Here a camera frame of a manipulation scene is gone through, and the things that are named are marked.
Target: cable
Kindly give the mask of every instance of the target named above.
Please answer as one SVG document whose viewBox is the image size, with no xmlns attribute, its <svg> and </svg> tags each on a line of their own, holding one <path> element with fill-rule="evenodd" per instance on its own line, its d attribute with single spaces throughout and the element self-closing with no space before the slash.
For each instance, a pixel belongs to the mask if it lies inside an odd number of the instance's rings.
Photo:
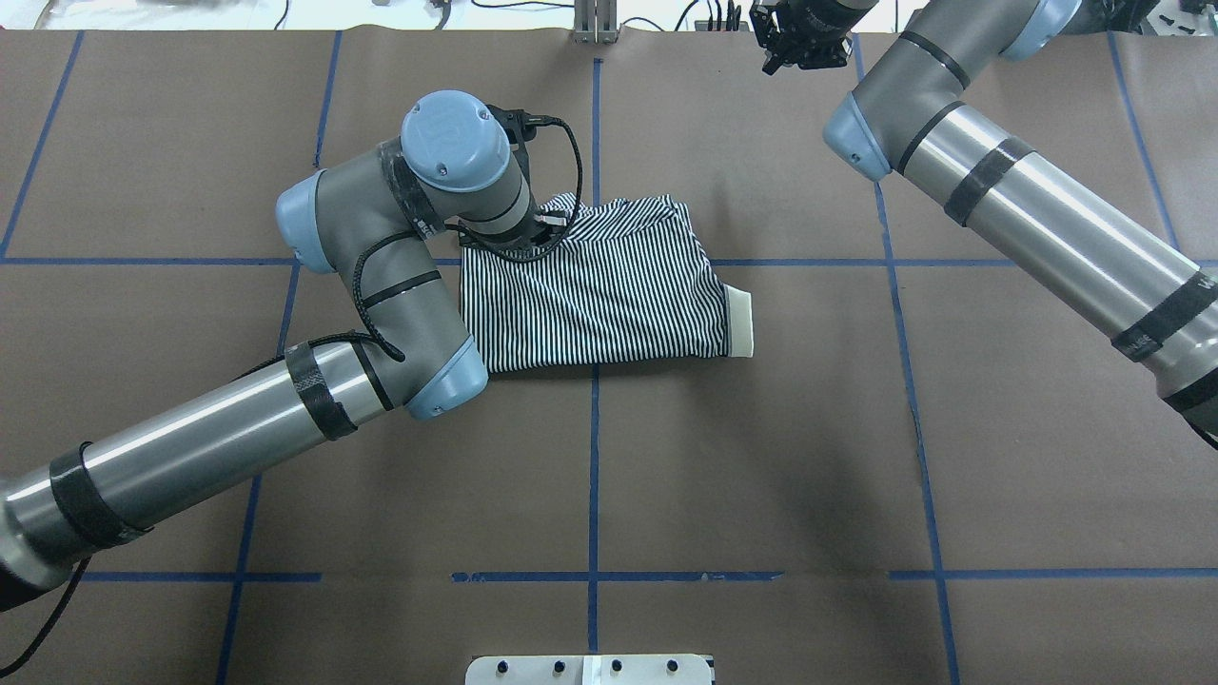
<svg viewBox="0 0 1218 685">
<path fill-rule="evenodd" d="M 626 24 L 628 24 L 630 22 L 647 22 L 647 23 L 649 23 L 649 24 L 654 26 L 654 27 L 655 27 L 657 29 L 659 29 L 659 30 L 661 30 L 661 32 L 664 30 L 664 29 L 663 29 L 663 28 L 660 27 L 660 24 L 658 24 L 658 23 L 653 22 L 652 20 L 649 20 L 649 18 L 647 18 L 647 17 L 630 17 L 628 20 L 626 20 L 626 21 L 621 22 L 621 26 L 626 26 Z"/>
<path fill-rule="evenodd" d="M 273 28 L 272 30 L 279 30 L 284 26 L 284 20 L 287 18 L 287 10 L 291 6 L 292 6 L 292 0 L 284 0 L 284 13 L 279 17 L 279 21 L 275 22 L 275 28 Z"/>
<path fill-rule="evenodd" d="M 681 30 L 681 23 L 685 22 L 686 16 L 689 15 L 689 10 L 693 10 L 694 5 L 697 5 L 700 1 L 702 0 L 689 0 L 689 4 L 686 5 L 685 11 L 681 12 L 681 18 L 677 20 L 677 26 L 674 27 L 672 30 Z"/>
<path fill-rule="evenodd" d="M 451 17 L 452 15 L 453 15 L 453 4 L 451 1 L 445 2 L 443 5 L 441 5 L 441 7 L 440 7 L 440 23 L 437 23 L 436 28 L 434 28 L 431 30 L 443 30 L 443 28 L 446 26 L 448 26 L 448 17 Z"/>
<path fill-rule="evenodd" d="M 0 678 L 9 678 L 13 673 L 17 673 L 21 667 L 29 662 L 30 657 L 34 656 L 34 652 L 38 651 L 38 647 L 40 647 L 43 641 L 46 640 L 46 636 L 51 634 L 51 629 L 55 628 L 60 617 L 63 616 L 63 609 L 68 608 L 68 601 L 72 600 L 72 594 L 76 592 L 77 585 L 80 585 L 80 579 L 84 577 L 84 569 L 89 567 L 89 559 L 93 557 L 85 557 L 80 559 L 76 570 L 72 572 L 72 579 L 68 580 L 68 586 L 63 590 L 63 595 L 60 597 L 60 603 L 55 605 L 50 618 L 48 618 L 46 623 L 43 624 L 43 629 L 38 631 L 38 635 L 34 636 L 34 641 L 26 647 L 26 651 L 17 657 L 17 661 L 0 668 Z"/>
<path fill-rule="evenodd" d="M 525 5 L 544 5 L 546 7 L 566 7 L 568 10 L 574 10 L 575 5 L 563 5 L 561 2 L 543 2 L 542 0 L 525 0 L 524 2 L 508 2 L 505 5 L 487 5 L 485 2 L 479 2 L 477 0 L 470 0 L 475 7 L 484 7 L 487 10 L 503 10 L 507 7 L 524 7 Z"/>
<path fill-rule="evenodd" d="M 1192 423 L 1191 421 L 1189 421 L 1189 428 L 1191 428 L 1194 433 L 1196 433 L 1202 440 L 1205 440 L 1206 445 L 1209 445 L 1214 450 L 1218 450 L 1218 440 L 1216 440 L 1213 435 L 1209 435 L 1208 433 L 1206 433 L 1203 428 Z"/>
<path fill-rule="evenodd" d="M 558 245 L 563 241 L 563 239 L 566 238 L 566 234 L 570 233 L 571 225 L 574 225 L 575 222 L 580 218 L 580 197 L 583 194 L 583 157 L 580 155 L 580 144 L 575 140 L 575 132 L 571 130 L 571 127 L 568 126 L 566 122 L 564 122 L 563 119 L 558 117 L 541 117 L 541 118 L 542 123 L 538 123 L 537 124 L 538 127 L 542 126 L 563 127 L 563 130 L 566 132 L 566 139 L 571 141 L 571 154 L 575 155 L 575 207 L 571 208 L 571 218 L 566 219 L 566 225 L 563 227 L 563 230 L 559 232 L 559 234 L 541 250 L 531 251 L 531 250 L 504 250 L 498 245 L 487 243 L 486 240 L 482 239 L 481 235 L 471 230 L 468 230 L 463 225 L 452 224 L 448 227 L 456 230 L 457 233 L 468 236 L 470 240 L 476 243 L 479 247 L 482 247 L 484 250 L 491 252 L 496 257 L 518 264 L 536 262 L 537 260 L 541 260 L 547 255 L 549 255 L 551 252 L 553 252 L 554 249 L 558 247 Z"/>
<path fill-rule="evenodd" d="M 330 342 L 351 342 L 352 345 L 356 345 L 356 344 L 359 344 L 359 345 L 376 345 L 376 339 L 373 338 L 371 335 L 368 335 L 367 333 L 357 333 L 357 332 L 352 330 L 350 333 L 335 333 L 334 335 L 323 335 L 322 338 L 314 338 L 312 340 L 309 340 L 308 342 L 306 342 L 306 345 L 308 345 L 309 349 L 313 349 L 313 347 L 320 347 L 322 345 L 329 345 Z M 264 368 L 267 368 L 269 366 L 278 364 L 281 361 L 284 361 L 284 356 L 283 355 L 275 355 L 274 357 L 270 357 L 269 360 L 267 360 L 267 361 L 262 362 L 261 364 L 251 368 L 250 371 L 242 373 L 241 375 L 234 378 L 233 380 L 241 380 L 242 378 L 245 378 L 245 377 L 247 377 L 247 375 L 250 375 L 252 373 L 259 372 L 259 371 L 262 371 L 262 369 L 264 369 Z"/>
</svg>

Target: electrical tape band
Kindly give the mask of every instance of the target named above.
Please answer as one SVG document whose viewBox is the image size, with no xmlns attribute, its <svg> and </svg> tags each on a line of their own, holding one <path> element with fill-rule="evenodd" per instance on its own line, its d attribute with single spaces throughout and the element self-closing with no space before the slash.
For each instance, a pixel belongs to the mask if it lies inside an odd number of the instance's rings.
<svg viewBox="0 0 1218 685">
<path fill-rule="evenodd" d="M 954 222 L 967 225 L 968 216 L 977 208 L 982 197 L 1002 180 L 1011 167 L 1033 152 L 1035 150 L 1023 140 L 1015 137 L 1007 138 L 998 147 L 987 152 L 982 161 L 977 162 L 977 166 L 951 191 L 951 197 L 948 199 L 943 210 Z"/>
<path fill-rule="evenodd" d="M 330 386 L 322 375 L 322 369 L 317 366 L 317 357 L 308 345 L 296 345 L 284 355 L 287 362 L 287 374 L 296 388 L 296 395 L 313 418 L 322 435 L 326 440 L 337 440 L 356 431 L 356 424 L 351 423 L 351 417 L 342 405 L 334 401 Z"/>
<path fill-rule="evenodd" d="M 82 442 L 51 462 L 51 496 L 77 535 L 99 550 L 108 550 L 135 540 L 151 528 L 130 525 L 101 499 L 84 468 L 84 450 L 89 445 L 91 442 Z"/>
<path fill-rule="evenodd" d="M 1140 362 L 1163 347 L 1163 342 L 1218 301 L 1218 282 L 1202 272 L 1192 274 L 1175 293 L 1112 339 L 1112 346 Z"/>
</svg>

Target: black and white striped fabric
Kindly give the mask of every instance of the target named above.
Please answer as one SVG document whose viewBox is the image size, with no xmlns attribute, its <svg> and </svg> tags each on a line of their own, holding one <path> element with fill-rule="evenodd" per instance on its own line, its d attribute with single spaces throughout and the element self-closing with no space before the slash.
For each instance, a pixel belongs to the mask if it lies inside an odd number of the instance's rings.
<svg viewBox="0 0 1218 685">
<path fill-rule="evenodd" d="M 543 210 L 575 205 L 559 195 Z M 462 310 L 491 373 L 731 352 L 728 290 L 667 195 L 582 207 L 548 257 L 462 254 Z M 739 316 L 737 325 L 743 325 Z M 747 355 L 752 356 L 752 316 Z"/>
</svg>

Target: grid line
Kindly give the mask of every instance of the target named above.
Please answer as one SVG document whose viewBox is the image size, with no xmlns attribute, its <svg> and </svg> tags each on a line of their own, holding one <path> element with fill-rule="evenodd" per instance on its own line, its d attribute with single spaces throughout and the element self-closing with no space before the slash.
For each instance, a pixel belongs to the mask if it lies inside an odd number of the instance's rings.
<svg viewBox="0 0 1218 685">
<path fill-rule="evenodd" d="M 292 322 L 292 310 L 296 306 L 296 286 L 300 283 L 300 264 L 292 266 L 287 279 L 287 296 L 284 299 L 284 316 L 279 324 L 279 339 L 275 342 L 275 355 L 283 355 L 287 344 L 287 329 Z M 246 500 L 245 520 L 241 524 L 241 546 L 238 550 L 236 572 L 233 574 L 233 592 L 229 597 L 228 619 L 224 622 L 224 637 L 220 642 L 219 665 L 216 669 L 216 684 L 228 680 L 229 662 L 233 657 L 233 642 L 236 639 L 236 623 L 241 613 L 241 592 L 245 589 L 246 569 L 250 566 L 250 545 L 253 541 L 253 523 L 258 513 L 258 495 L 262 491 L 262 474 L 250 481 L 250 497 Z"/>
<path fill-rule="evenodd" d="M 322 145 L 325 143 L 325 123 L 330 118 L 330 98 L 334 95 L 334 77 L 339 71 L 339 52 L 342 50 L 342 32 L 334 32 L 330 48 L 330 72 L 325 77 L 325 95 L 322 96 L 322 117 L 317 122 L 317 147 L 313 149 L 313 168 L 322 168 Z"/>
<path fill-rule="evenodd" d="M 944 570 L 948 580 L 1062 580 L 1102 578 L 1218 578 L 1218 568 L 974 568 Z M 934 580 L 933 570 L 892 570 L 894 581 Z"/>
<path fill-rule="evenodd" d="M 1129 128 L 1134 134 L 1134 143 L 1138 155 L 1141 157 L 1142 167 L 1146 169 L 1146 178 L 1150 180 L 1150 189 L 1155 195 L 1155 204 L 1158 206 L 1158 216 L 1163 221 L 1163 229 L 1167 230 L 1167 241 L 1180 251 L 1180 241 L 1175 236 L 1175 224 L 1172 223 L 1172 215 L 1167 211 L 1167 202 L 1163 201 L 1163 190 L 1158 185 L 1158 174 L 1155 173 L 1155 165 L 1150 161 L 1150 151 L 1146 150 L 1146 139 L 1142 138 L 1141 126 L 1138 124 L 1138 115 L 1134 112 L 1133 100 L 1129 98 L 1129 87 L 1125 84 L 1125 69 L 1121 66 L 1121 52 L 1117 50 L 1117 38 L 1108 32 L 1108 52 L 1112 55 L 1112 68 L 1117 74 L 1117 88 L 1121 90 L 1121 100 L 1125 106 L 1125 117 L 1129 119 Z"/>
<path fill-rule="evenodd" d="M 865 77 L 862 40 L 854 35 L 855 69 L 859 82 Z M 884 202 L 884 190 L 876 182 L 872 184 L 876 194 L 876 213 L 882 227 L 884 261 L 888 269 L 888 288 L 893 302 L 893 318 L 896 327 L 896 342 L 901 357 L 901 373 L 905 379 L 905 395 L 914 421 L 914 433 L 917 440 L 917 461 L 921 469 L 922 507 L 926 514 L 926 529 L 931 545 L 931 563 L 934 567 L 933 578 L 935 596 L 939 605 L 939 626 L 943 633 L 943 645 L 948 657 L 948 676 L 951 685 L 960 685 L 960 664 L 956 659 L 956 640 L 951 625 L 951 608 L 948 602 L 948 581 L 943 575 L 943 555 L 939 548 L 939 524 L 934 516 L 934 492 L 931 488 L 931 468 L 927 463 L 926 440 L 922 433 L 922 414 L 918 410 L 917 386 L 914 382 L 914 362 L 910 356 L 909 335 L 905 330 L 905 312 L 901 307 L 900 282 L 896 277 L 896 256 L 893 251 L 892 232 L 888 224 L 888 208 Z"/>
<path fill-rule="evenodd" d="M 21 180 L 21 189 L 17 190 L 17 199 L 12 205 L 12 213 L 9 215 L 9 225 L 5 227 L 4 238 L 0 239 L 0 258 L 4 258 L 9 254 L 9 245 L 12 243 L 12 235 L 17 230 L 17 219 L 21 218 L 21 208 L 26 204 L 26 194 L 29 193 L 29 185 L 34 180 L 34 173 L 38 171 L 38 161 L 43 156 L 43 147 L 46 145 L 46 139 L 51 134 L 51 124 L 55 123 L 55 115 L 60 111 L 60 102 L 63 101 L 63 93 L 68 89 L 68 79 L 72 78 L 72 68 L 76 66 L 76 59 L 80 54 L 80 45 L 84 43 L 84 32 L 78 30 L 76 40 L 72 41 L 72 52 L 68 54 L 68 61 L 63 65 L 63 74 L 60 77 L 60 85 L 55 89 L 55 99 L 51 100 L 51 107 L 46 111 L 46 119 L 43 122 L 43 130 L 38 134 L 38 143 L 34 144 L 34 154 L 29 156 L 29 166 L 26 167 L 26 177 Z"/>
</svg>

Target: black cable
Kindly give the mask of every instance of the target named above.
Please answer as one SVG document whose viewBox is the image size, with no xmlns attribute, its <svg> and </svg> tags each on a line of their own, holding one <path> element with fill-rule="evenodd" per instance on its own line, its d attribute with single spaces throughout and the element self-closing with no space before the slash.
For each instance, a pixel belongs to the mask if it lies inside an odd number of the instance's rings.
<svg viewBox="0 0 1218 685">
<path fill-rule="evenodd" d="M 664 30 L 664 28 L 661 28 L 661 27 L 660 27 L 660 24 L 658 24 L 658 23 L 653 22 L 652 20 L 649 20 L 649 18 L 647 18 L 647 17 L 630 17 L 628 20 L 626 20 L 626 21 L 621 22 L 621 26 L 626 26 L 626 24 L 628 24 L 630 22 L 647 22 L 647 23 L 649 23 L 649 24 L 654 26 L 655 28 L 658 28 L 658 29 L 660 29 L 660 30 Z"/>
<path fill-rule="evenodd" d="M 376 330 L 376 324 L 374 324 L 371 317 L 368 316 L 368 307 L 364 306 L 364 263 L 368 262 L 368 257 L 371 257 L 393 243 L 407 238 L 418 238 L 418 234 L 413 230 L 403 230 L 402 233 L 395 233 L 393 235 L 381 238 L 359 254 L 359 258 L 356 260 L 356 268 L 351 272 L 351 299 L 356 303 L 356 313 L 359 314 L 359 321 L 364 324 L 364 328 L 368 329 L 368 333 L 373 336 L 376 345 L 380 346 L 385 355 L 395 362 L 404 362 L 406 355 L 402 350 L 398 350 L 396 345 L 386 340 L 380 330 Z"/>
<path fill-rule="evenodd" d="M 1206 433 L 1203 428 L 1192 423 L 1191 421 L 1189 421 L 1189 428 L 1191 428 L 1194 433 L 1196 433 L 1202 440 L 1205 440 L 1206 445 L 1209 445 L 1214 450 L 1218 450 L 1218 440 L 1216 440 L 1213 435 L 1209 435 L 1208 433 Z"/>
<path fill-rule="evenodd" d="M 452 15 L 453 15 L 453 4 L 451 1 L 445 2 L 440 7 L 440 23 L 437 23 L 436 28 L 431 30 L 443 30 L 443 28 L 448 26 L 448 17 L 451 17 Z"/>
<path fill-rule="evenodd" d="M 63 595 L 60 597 L 60 603 L 55 605 L 55 608 L 51 611 L 51 616 L 46 619 L 46 623 L 43 624 L 43 629 L 38 631 L 38 635 L 34 636 L 34 641 L 26 647 L 26 651 L 17 657 L 17 661 L 0 668 L 0 678 L 9 678 L 13 673 L 17 673 L 21 667 L 29 662 L 30 657 L 34 656 L 34 652 L 38 651 L 38 647 L 40 647 L 43 641 L 46 640 L 46 636 L 51 634 L 51 629 L 55 628 L 60 617 L 63 616 L 63 609 L 68 608 L 68 601 L 72 600 L 72 594 L 76 592 L 77 585 L 80 585 L 80 579 L 84 578 L 84 569 L 89 567 L 89 559 L 93 557 L 85 557 L 80 559 L 76 570 L 72 572 L 72 579 L 68 580 L 68 586 L 63 590 Z"/>
<path fill-rule="evenodd" d="M 477 235 L 471 230 L 465 229 L 465 227 L 462 225 L 448 227 L 456 230 L 457 233 L 468 236 L 470 240 L 476 243 L 479 247 L 482 247 L 484 250 L 491 252 L 496 257 L 518 264 L 536 262 L 537 260 L 546 257 L 547 255 L 553 252 L 554 249 L 558 247 L 558 245 L 566 238 L 566 234 L 571 232 L 571 225 L 574 225 L 575 222 L 580 218 L 580 197 L 582 197 L 583 195 L 583 157 L 580 155 L 580 144 L 575 140 L 575 132 L 571 130 L 571 127 L 568 126 L 566 122 L 564 122 L 558 117 L 543 117 L 542 123 L 538 123 L 537 126 L 563 127 L 563 130 L 566 132 L 566 139 L 571 141 L 571 154 L 575 155 L 575 207 L 571 208 L 571 217 L 566 219 L 566 225 L 563 227 L 561 232 L 559 232 L 559 234 L 553 240 L 551 240 L 548 245 L 546 245 L 541 250 L 532 251 L 527 249 L 504 250 L 498 245 L 487 243 L 486 240 L 482 239 L 482 236 Z"/>
<path fill-rule="evenodd" d="M 284 0 L 284 13 L 275 22 L 275 28 L 272 30 L 279 30 L 284 26 L 284 21 L 287 18 L 287 9 L 292 6 L 292 0 Z"/>
<path fill-rule="evenodd" d="M 689 15 L 689 10 L 693 10 L 698 2 L 702 2 L 702 0 L 689 0 L 689 4 L 686 5 L 685 11 L 681 12 L 681 17 L 677 20 L 677 26 L 672 30 L 681 30 L 681 22 L 685 21 L 686 16 Z"/>
<path fill-rule="evenodd" d="M 505 7 L 524 7 L 525 5 L 543 5 L 546 7 L 566 7 L 574 10 L 575 5 L 563 5 L 561 2 L 543 2 L 542 0 L 525 0 L 524 2 L 508 2 L 505 5 L 487 5 L 485 2 L 479 2 L 477 0 L 470 0 L 475 7 L 485 7 L 487 10 L 503 10 Z"/>
</svg>

